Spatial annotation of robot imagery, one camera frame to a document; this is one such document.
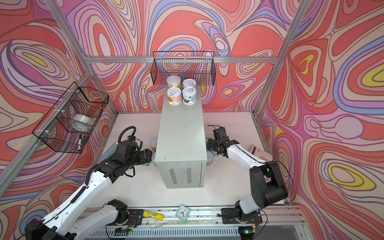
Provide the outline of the teal label can front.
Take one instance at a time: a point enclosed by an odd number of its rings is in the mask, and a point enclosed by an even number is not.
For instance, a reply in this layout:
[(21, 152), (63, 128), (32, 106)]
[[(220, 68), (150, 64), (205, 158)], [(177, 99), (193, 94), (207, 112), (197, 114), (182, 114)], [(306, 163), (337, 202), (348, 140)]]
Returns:
[(184, 103), (192, 106), (197, 102), (197, 90), (193, 87), (187, 87), (182, 90)]

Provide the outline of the pink flower label can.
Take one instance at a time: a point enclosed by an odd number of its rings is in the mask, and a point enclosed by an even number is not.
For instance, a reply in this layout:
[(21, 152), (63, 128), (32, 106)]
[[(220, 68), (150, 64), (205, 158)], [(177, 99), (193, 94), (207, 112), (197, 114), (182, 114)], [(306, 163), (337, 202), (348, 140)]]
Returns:
[(197, 82), (193, 79), (185, 79), (183, 81), (184, 88), (196, 88)]

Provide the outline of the orange label can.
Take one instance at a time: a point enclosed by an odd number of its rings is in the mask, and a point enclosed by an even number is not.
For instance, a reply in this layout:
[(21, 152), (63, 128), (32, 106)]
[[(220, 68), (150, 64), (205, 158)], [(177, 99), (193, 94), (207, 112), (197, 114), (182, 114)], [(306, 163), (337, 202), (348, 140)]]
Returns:
[(168, 85), (168, 88), (181, 88), (181, 78), (179, 76), (169, 76), (167, 77), (167, 85)]

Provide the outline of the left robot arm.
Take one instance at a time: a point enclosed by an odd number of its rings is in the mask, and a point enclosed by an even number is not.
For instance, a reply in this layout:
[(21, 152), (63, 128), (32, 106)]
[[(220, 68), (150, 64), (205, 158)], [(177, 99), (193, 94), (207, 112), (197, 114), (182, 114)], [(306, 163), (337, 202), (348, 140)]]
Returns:
[(84, 240), (109, 224), (126, 225), (132, 220), (133, 227), (138, 226), (141, 222), (138, 217), (131, 215), (128, 206), (116, 199), (81, 221), (78, 217), (119, 177), (127, 176), (128, 170), (134, 171), (135, 166), (150, 164), (152, 155), (151, 150), (143, 150), (136, 141), (112, 144), (102, 154), (99, 163), (90, 168), (85, 182), (64, 203), (41, 220), (32, 220), (25, 226), (26, 239)]

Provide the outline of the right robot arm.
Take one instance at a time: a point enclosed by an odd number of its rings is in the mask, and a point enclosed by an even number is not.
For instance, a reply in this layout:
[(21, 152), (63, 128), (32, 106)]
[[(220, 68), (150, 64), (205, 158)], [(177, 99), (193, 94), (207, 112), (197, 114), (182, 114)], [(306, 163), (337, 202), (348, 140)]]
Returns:
[(258, 225), (262, 222), (261, 210), (288, 197), (279, 164), (262, 160), (245, 150), (238, 141), (230, 140), (224, 127), (212, 127), (214, 138), (207, 140), (207, 150), (236, 162), (250, 174), (250, 195), (237, 201), (233, 208), (222, 208), (218, 216), (227, 225)]

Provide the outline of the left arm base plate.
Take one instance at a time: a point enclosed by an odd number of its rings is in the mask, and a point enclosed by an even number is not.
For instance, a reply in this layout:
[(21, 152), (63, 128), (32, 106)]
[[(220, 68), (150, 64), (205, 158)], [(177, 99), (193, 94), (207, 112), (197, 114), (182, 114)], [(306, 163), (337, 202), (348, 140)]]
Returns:
[(119, 210), (116, 219), (107, 223), (107, 226), (137, 227), (142, 224), (143, 214), (143, 209)]

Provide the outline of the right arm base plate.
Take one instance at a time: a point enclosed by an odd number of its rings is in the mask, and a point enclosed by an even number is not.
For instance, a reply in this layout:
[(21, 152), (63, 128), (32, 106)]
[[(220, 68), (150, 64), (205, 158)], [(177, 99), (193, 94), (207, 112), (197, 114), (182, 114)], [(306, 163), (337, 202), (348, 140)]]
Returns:
[(222, 218), (224, 224), (253, 224), (258, 226), (263, 223), (260, 212), (254, 211), (245, 214), (240, 208), (222, 208), (218, 217)]

